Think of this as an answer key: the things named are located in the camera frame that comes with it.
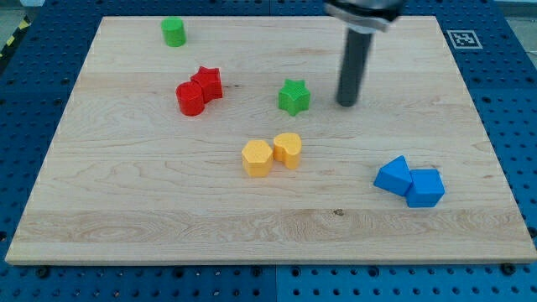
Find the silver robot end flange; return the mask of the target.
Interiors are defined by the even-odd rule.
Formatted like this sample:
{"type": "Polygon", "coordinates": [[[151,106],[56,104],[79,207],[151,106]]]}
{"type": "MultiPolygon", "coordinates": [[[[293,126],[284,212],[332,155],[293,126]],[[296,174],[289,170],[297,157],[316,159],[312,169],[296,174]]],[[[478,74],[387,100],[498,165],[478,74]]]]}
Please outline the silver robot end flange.
{"type": "Polygon", "coordinates": [[[324,11],[355,32],[372,34],[386,32],[405,4],[406,0],[326,0],[324,11]]]}

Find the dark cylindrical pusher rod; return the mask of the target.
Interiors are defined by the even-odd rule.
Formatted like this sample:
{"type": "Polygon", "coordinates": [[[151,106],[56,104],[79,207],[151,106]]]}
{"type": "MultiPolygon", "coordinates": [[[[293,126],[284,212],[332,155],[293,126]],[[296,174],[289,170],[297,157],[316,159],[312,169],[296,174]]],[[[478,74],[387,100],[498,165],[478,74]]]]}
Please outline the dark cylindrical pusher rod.
{"type": "Polygon", "coordinates": [[[357,103],[372,36],[352,29],[347,30],[336,94],[336,101],[342,107],[352,107],[357,103]]]}

